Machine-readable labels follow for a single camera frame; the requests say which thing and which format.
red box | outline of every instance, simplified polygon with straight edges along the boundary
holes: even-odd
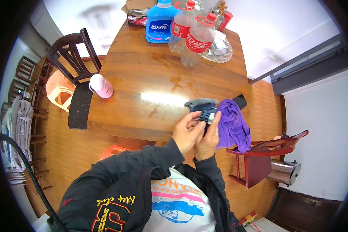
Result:
[[[220,26],[218,27],[218,31],[220,31],[220,32],[222,32],[226,28],[229,21],[233,18],[233,15],[230,12],[224,13],[223,16],[224,16],[224,20],[220,24]]]
[[[129,14],[127,16],[129,25],[145,26],[147,24],[147,16],[143,16],[141,18]]]

red wooden chair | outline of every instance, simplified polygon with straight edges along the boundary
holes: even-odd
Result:
[[[251,188],[261,180],[266,178],[272,171],[271,156],[285,155],[294,151],[296,143],[300,138],[306,136],[308,130],[303,131],[295,136],[281,138],[278,140],[251,142],[253,146],[250,150],[242,154],[237,147],[226,149],[228,153],[236,154],[237,175],[228,175],[232,180],[240,183],[246,188]],[[240,177],[239,154],[244,156],[245,161],[245,177]]]

red bottle label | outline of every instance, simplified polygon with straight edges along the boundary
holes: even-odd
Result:
[[[190,32],[187,35],[187,40],[186,40],[187,48],[195,53],[205,52],[207,49],[210,48],[212,43],[213,43],[213,41],[207,42],[207,43],[203,43],[201,41],[198,41],[191,35]]]
[[[171,24],[171,33],[173,35],[180,38],[186,38],[189,32],[190,32],[190,27],[178,25],[173,20],[173,23]]]

black phone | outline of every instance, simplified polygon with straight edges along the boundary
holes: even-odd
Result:
[[[247,106],[247,102],[245,100],[245,97],[242,94],[235,97],[233,99],[233,101],[236,102],[236,104],[239,106],[240,109],[244,109],[245,106]]]

black cable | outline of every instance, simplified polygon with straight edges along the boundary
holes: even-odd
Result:
[[[59,217],[57,216],[56,212],[54,211],[54,209],[51,207],[51,205],[49,204],[48,199],[46,198],[40,184],[37,182],[37,179],[35,177],[35,174],[33,173],[31,166],[29,164],[29,162],[27,161],[26,157],[23,154],[22,149],[18,146],[18,144],[9,136],[0,133],[0,140],[6,141],[8,142],[11,146],[13,146],[13,148],[18,152],[19,156],[22,158],[24,165],[26,166],[26,169],[28,171],[28,174],[30,174],[30,177],[32,179],[32,182],[35,185],[35,188],[38,192],[38,194],[40,195],[42,201],[44,202],[46,208],[48,209],[50,215],[52,216],[52,218],[54,219],[54,221],[59,225],[60,229],[63,232],[69,232],[65,226],[63,225],[63,223],[61,222],[61,220],[59,219]]]

